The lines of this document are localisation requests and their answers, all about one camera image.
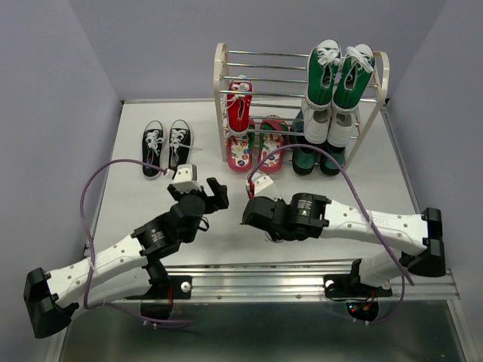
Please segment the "pink slipper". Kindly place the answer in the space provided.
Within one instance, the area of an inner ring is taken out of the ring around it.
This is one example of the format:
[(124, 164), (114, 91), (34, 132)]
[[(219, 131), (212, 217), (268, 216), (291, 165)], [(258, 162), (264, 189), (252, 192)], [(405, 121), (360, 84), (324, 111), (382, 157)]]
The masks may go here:
[(255, 134), (248, 132), (243, 136), (234, 136), (226, 132), (227, 163), (237, 173), (248, 172), (253, 164)]
[[(264, 119), (260, 124), (261, 130), (274, 130), (274, 133), (261, 133), (259, 141), (258, 161), (265, 158), (269, 153), (274, 152), (286, 143), (286, 135), (278, 131), (288, 131), (288, 126), (284, 121), (275, 119)], [(274, 153), (269, 156), (260, 166), (260, 171), (264, 173), (276, 173), (280, 171), (284, 158), (284, 151)]]

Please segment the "red canvas sneaker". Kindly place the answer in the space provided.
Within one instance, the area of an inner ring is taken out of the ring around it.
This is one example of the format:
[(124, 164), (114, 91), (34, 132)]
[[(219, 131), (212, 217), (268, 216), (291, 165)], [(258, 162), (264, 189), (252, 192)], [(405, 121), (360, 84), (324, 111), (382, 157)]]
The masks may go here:
[(226, 95), (228, 128), (234, 136), (241, 137), (248, 132), (249, 128), (253, 86), (245, 75), (240, 75), (240, 79), (230, 82), (228, 90), (229, 93)]

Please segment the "cream shoe shelf chrome bars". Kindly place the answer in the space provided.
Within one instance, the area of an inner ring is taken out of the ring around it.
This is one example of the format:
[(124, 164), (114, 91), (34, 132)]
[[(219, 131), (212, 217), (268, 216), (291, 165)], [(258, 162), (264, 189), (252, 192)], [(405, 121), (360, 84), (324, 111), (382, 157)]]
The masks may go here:
[[(305, 99), (307, 83), (306, 67), (311, 51), (307, 55), (300, 55), (300, 59), (306, 61), (305, 66), (274, 66), (273, 68), (278, 72), (277, 75), (274, 76), (266, 75), (266, 71), (271, 68), (269, 65), (231, 63), (228, 59), (231, 53), (232, 52), (228, 50), (226, 44), (220, 43), (217, 46), (214, 59), (214, 98), (217, 121), (219, 124), (222, 159), (227, 163), (226, 132), (230, 132), (230, 130), (228, 128), (228, 115), (226, 111), (226, 95), (229, 93), (229, 84), (232, 80), (240, 79), (240, 75), (245, 75), (248, 80), (251, 81), (253, 86), (248, 128), (248, 132), (255, 134), (252, 152), (253, 164), (257, 162), (263, 164), (269, 156), (283, 151), (280, 147), (258, 161), (260, 134), (274, 133), (274, 130), (260, 129), (260, 124), (264, 119), (275, 119), (276, 121), (284, 121), (286, 123), (288, 131), (278, 131), (278, 133), (287, 136), (285, 146), (290, 143), (290, 135), (295, 134), (296, 136), (301, 136), (301, 133), (291, 132), (290, 127), (293, 121), (297, 121), (296, 116), (298, 112), (301, 111), (302, 100)], [(342, 68), (345, 53), (346, 49), (341, 49), (342, 63), (335, 78), (333, 95), (340, 80), (340, 70)], [(376, 98), (372, 99), (371, 102), (374, 104), (373, 112), (378, 113), (383, 105), (383, 101), (386, 99), (389, 83), (389, 58), (384, 52), (374, 52), (374, 58), (374, 73), (366, 88), (373, 88), (377, 93)], [(375, 119), (374, 115), (371, 115), (366, 123), (361, 123), (359, 105), (362, 102), (364, 102), (363, 94), (357, 108), (354, 110), (356, 121), (351, 140), (345, 147), (346, 153), (344, 167), (347, 167), (351, 162)]]

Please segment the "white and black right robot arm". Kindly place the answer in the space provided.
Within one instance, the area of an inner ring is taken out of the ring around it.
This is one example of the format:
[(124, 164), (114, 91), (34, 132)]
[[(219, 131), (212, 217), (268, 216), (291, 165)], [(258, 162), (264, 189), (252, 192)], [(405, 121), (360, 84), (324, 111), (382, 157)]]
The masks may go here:
[(290, 202), (252, 198), (242, 222), (274, 242), (340, 238), (386, 245), (384, 252), (353, 262), (351, 272), (334, 283), (337, 298), (357, 297), (404, 272), (425, 278), (446, 274), (442, 215), (436, 208), (414, 215), (362, 213), (322, 195), (297, 193)]

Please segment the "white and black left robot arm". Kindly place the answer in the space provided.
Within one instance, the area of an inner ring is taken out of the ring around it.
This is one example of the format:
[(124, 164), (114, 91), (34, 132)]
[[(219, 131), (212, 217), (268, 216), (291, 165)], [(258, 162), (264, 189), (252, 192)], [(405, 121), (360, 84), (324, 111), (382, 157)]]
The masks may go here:
[(210, 177), (207, 195), (195, 179), (176, 176), (168, 186), (175, 200), (169, 211), (90, 257), (53, 271), (36, 268), (26, 276), (23, 300), (35, 338), (65, 330), (82, 312), (119, 308), (120, 299), (189, 299), (192, 277), (170, 276), (162, 259), (207, 231), (208, 214), (229, 206), (225, 185)]

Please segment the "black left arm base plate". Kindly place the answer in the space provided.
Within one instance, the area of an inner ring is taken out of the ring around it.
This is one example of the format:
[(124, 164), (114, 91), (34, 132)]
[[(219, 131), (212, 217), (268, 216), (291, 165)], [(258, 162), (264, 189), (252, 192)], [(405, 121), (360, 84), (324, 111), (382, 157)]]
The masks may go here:
[(151, 299), (187, 300), (191, 298), (192, 277), (171, 275), (166, 281), (153, 285), (148, 292)]

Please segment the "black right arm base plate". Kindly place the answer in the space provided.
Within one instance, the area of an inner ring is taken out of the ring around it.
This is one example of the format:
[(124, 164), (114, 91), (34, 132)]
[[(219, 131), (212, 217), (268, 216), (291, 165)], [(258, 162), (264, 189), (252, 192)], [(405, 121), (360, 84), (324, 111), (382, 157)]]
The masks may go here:
[(390, 297), (392, 289), (382, 287), (371, 287), (362, 284), (360, 277), (350, 274), (330, 274), (325, 275), (324, 288), (325, 296), (333, 300), (354, 300), (370, 299), (371, 297)]

